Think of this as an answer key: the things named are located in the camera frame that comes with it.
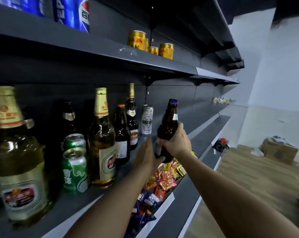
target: gold can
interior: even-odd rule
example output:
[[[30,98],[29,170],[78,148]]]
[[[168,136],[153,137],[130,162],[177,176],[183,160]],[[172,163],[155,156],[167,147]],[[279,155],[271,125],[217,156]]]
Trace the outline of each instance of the gold can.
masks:
[[[150,52],[150,41],[148,39],[146,39],[146,51]]]
[[[159,51],[158,51],[158,55],[165,57],[165,58],[169,58],[169,59],[173,59],[173,53],[174,53],[174,45],[170,44],[170,43],[161,43],[159,45]]]
[[[158,55],[158,47],[150,47],[149,48],[149,53]]]
[[[130,31],[128,36],[128,46],[146,51],[146,33],[142,31]]]

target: person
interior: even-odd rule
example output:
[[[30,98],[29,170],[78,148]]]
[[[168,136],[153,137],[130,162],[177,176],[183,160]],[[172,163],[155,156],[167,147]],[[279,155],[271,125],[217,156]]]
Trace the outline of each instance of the person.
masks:
[[[227,238],[299,238],[299,229],[285,216],[192,155],[182,123],[171,140],[158,142],[185,168]],[[144,183],[162,161],[163,158],[155,159],[148,138],[137,152],[133,170],[96,201],[64,238],[123,237]]]

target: brown box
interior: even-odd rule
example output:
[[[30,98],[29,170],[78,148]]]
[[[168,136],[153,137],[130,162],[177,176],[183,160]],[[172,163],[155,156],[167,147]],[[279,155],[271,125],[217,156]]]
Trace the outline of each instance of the brown box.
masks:
[[[260,150],[263,152],[265,157],[278,160],[289,165],[293,164],[298,152],[298,148],[287,144],[276,143],[272,138],[266,138],[261,144]]]

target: wooden floor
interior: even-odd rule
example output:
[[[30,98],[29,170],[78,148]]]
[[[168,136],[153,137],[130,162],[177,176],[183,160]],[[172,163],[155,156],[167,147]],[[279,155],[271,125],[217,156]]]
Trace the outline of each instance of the wooden floor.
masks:
[[[270,204],[299,227],[299,167],[257,157],[250,151],[245,146],[227,150],[221,157],[217,172]],[[224,237],[203,201],[184,237]]]

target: person's left hand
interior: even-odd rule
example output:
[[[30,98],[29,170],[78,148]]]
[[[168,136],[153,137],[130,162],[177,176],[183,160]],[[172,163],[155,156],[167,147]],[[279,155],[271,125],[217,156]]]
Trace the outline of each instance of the person's left hand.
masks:
[[[155,158],[152,139],[151,137],[148,137],[147,140],[139,148],[133,165],[134,168],[144,168],[150,176],[155,174],[158,166],[164,161],[164,159],[165,157],[160,157],[159,159]]]

